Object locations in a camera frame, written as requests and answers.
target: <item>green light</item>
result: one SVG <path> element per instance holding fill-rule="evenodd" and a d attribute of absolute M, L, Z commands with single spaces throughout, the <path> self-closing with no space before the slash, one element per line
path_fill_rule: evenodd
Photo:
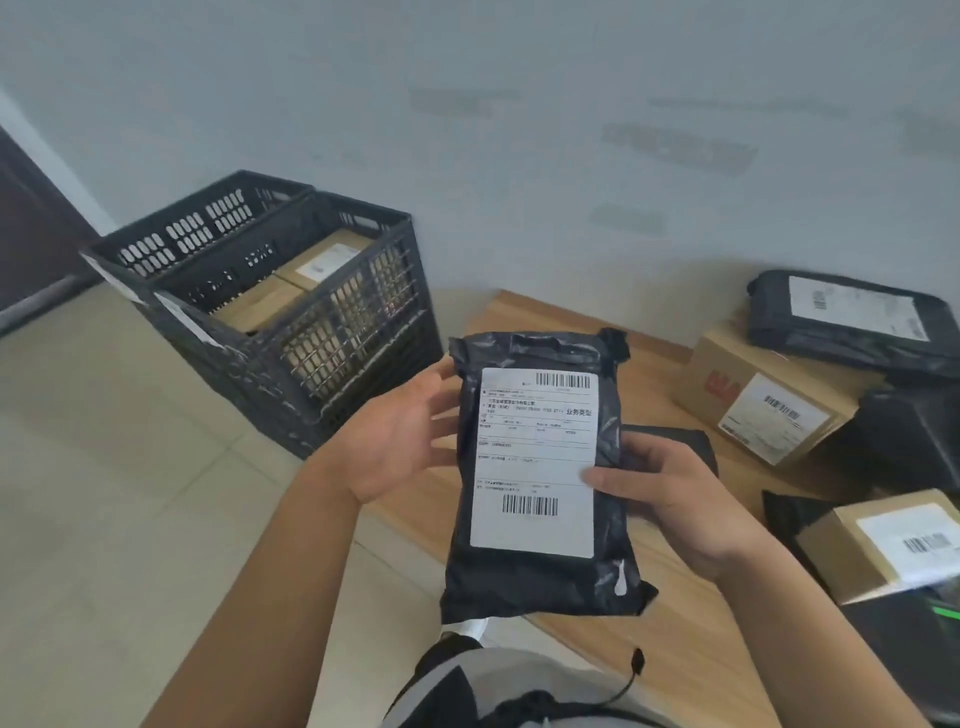
<path fill-rule="evenodd" d="M 941 617 L 950 617 L 951 619 L 960 619 L 960 612 L 954 612 L 952 609 L 944 609 L 943 607 L 933 607 L 933 611 L 936 612 Z"/>

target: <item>hand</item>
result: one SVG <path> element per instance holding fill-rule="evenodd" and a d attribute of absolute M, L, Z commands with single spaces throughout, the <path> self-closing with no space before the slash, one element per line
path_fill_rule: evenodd
<path fill-rule="evenodd" d="M 589 468 L 584 481 L 649 504 L 667 542 L 697 575 L 715 582 L 731 564 L 773 539 L 689 446 L 624 432 L 622 447 L 655 472 Z"/>
<path fill-rule="evenodd" d="M 431 442 L 457 431 L 457 414 L 432 419 L 460 401 L 449 356 L 364 404 L 337 434 L 314 452 L 298 478 L 335 479 L 361 503 L 393 490 L 425 468 L 457 464 L 456 450 Z"/>

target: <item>door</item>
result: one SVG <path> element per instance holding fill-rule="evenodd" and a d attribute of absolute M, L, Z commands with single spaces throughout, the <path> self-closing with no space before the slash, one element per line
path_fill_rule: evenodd
<path fill-rule="evenodd" d="M 0 129 L 0 334 L 95 282 L 78 250 L 99 239 Z"/>

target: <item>left hand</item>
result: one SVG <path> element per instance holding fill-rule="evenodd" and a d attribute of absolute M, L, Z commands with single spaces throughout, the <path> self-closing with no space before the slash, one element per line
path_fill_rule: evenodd
<path fill-rule="evenodd" d="M 369 503 L 425 468 L 457 464 L 457 452 L 431 443 L 457 431 L 460 387 L 451 386 L 453 359 L 444 357 L 406 384 L 364 404 L 314 452 L 298 479 L 337 481 Z"/>

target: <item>tiled floor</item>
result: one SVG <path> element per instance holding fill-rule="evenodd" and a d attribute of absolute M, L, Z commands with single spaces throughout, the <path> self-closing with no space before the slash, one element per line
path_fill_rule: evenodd
<path fill-rule="evenodd" d="M 0 338 L 0 725 L 136 725 L 297 466 L 104 285 Z M 441 565 L 357 540 L 310 725 L 377 725 L 437 635 Z"/>

